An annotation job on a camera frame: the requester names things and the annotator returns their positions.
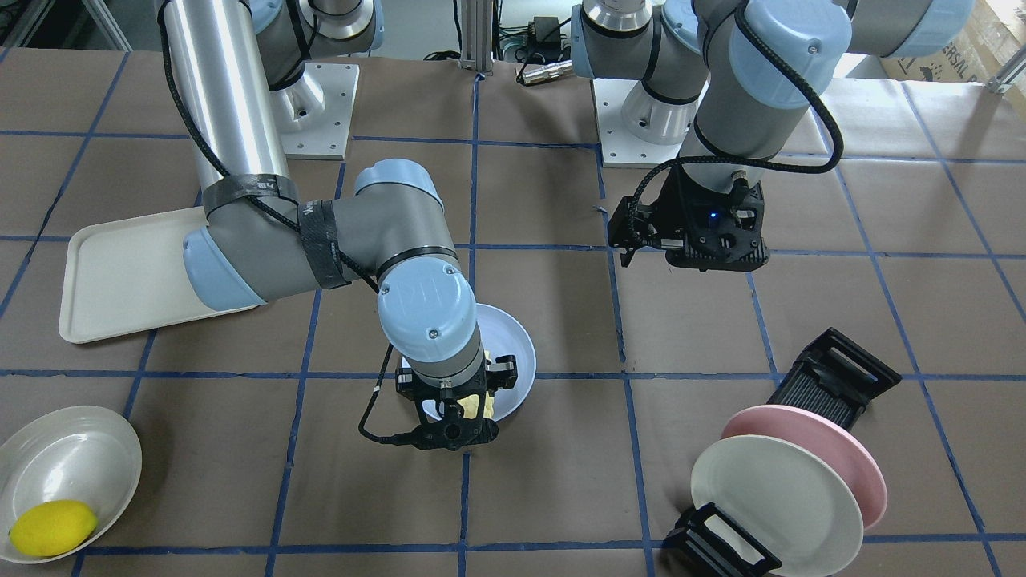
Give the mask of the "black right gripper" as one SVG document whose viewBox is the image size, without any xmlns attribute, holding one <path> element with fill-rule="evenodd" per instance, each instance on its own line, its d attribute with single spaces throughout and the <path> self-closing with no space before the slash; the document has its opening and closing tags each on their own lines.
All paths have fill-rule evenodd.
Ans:
<svg viewBox="0 0 1026 577">
<path fill-rule="evenodd" d="M 420 424 L 410 432 L 395 435 L 397 446 L 420 450 L 458 450 L 463 446 L 492 443 L 499 425 L 484 416 L 484 406 L 498 389 L 511 389 L 518 377 L 514 355 L 485 361 L 464 384 L 435 387 L 426 383 L 411 368 L 397 370 L 396 390 L 415 401 Z"/>
</svg>

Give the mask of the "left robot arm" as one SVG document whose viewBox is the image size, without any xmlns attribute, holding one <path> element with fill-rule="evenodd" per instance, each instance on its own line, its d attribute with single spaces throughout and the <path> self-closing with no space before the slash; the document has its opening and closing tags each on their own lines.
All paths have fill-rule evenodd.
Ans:
<svg viewBox="0 0 1026 577">
<path fill-rule="evenodd" d="M 574 70 L 636 80 L 652 101 L 696 106 L 679 151 L 620 200 L 608 243 L 671 266 L 751 272 L 765 265 L 768 171 L 831 172 L 842 132 L 822 95 L 845 54 L 934 54 L 971 1 L 583 1 Z"/>
</svg>

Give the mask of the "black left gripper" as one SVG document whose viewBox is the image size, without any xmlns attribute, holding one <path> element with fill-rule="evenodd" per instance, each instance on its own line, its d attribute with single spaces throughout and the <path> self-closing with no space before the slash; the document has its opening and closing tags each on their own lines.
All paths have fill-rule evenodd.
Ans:
<svg viewBox="0 0 1026 577">
<path fill-rule="evenodd" d="M 765 195 L 746 174 L 732 176 L 729 192 L 705 188 L 682 167 L 671 167 L 659 196 L 642 204 L 641 194 L 657 176 L 653 169 L 634 193 L 620 200 L 606 229 L 608 245 L 622 248 L 620 267 L 642 248 L 664 252 L 673 267 L 700 271 L 752 272 L 770 260 L 761 230 Z"/>
</svg>

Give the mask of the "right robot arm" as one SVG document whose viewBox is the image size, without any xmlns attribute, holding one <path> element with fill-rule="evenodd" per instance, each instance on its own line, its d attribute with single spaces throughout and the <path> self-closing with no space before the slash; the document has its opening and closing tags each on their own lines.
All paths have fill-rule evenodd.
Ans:
<svg viewBox="0 0 1026 577">
<path fill-rule="evenodd" d="M 485 354 L 474 293 L 453 252 L 431 176 L 385 159 L 364 169 L 347 200 L 298 199 L 273 120 L 269 85 L 246 1 L 160 1 L 156 7 L 172 101 L 200 156 L 205 226 L 184 237 L 184 270 L 216 311 L 243 309 L 363 281 L 382 332 L 406 359 L 396 390 L 418 424 L 373 443 L 457 450 L 492 443 L 485 414 L 514 387 L 513 355 Z"/>
</svg>

